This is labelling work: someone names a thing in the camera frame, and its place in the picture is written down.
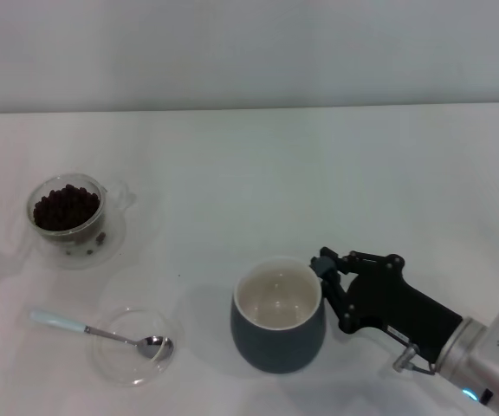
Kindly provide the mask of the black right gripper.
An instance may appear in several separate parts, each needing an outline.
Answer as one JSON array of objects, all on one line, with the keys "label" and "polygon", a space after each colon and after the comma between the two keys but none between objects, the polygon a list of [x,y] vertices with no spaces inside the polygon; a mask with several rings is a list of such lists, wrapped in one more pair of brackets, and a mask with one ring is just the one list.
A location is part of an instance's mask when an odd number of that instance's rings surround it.
[{"label": "black right gripper", "polygon": [[[405,267],[403,257],[355,250],[340,256],[328,247],[322,247],[319,253],[333,260],[340,273],[359,274],[347,293],[340,285],[337,271],[328,270],[321,275],[323,297],[338,318],[342,332],[350,335],[362,328],[384,332],[392,328],[403,335],[402,344],[415,344],[422,358],[430,363],[437,361],[463,318],[403,279],[400,273]],[[365,274],[377,270],[387,271]]]}]

